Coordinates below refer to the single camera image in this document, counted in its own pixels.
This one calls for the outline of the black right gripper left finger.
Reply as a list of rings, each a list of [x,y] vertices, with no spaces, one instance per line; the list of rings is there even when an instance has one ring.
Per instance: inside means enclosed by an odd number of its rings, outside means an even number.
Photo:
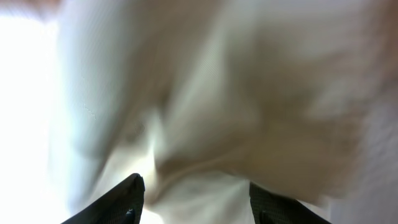
[[[143,178],[131,174],[62,224],[140,224],[144,192]]]

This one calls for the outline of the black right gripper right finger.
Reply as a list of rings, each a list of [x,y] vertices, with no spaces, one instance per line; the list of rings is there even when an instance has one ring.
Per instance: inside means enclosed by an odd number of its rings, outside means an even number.
[[[272,194],[250,183],[250,204],[255,224],[331,224],[299,201]]]

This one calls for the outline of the beige khaki shorts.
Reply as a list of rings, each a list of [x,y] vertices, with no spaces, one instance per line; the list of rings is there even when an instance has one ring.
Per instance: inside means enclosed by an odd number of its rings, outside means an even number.
[[[131,172],[146,223],[253,223],[249,186],[397,222],[396,1],[2,1],[8,196],[60,223]]]

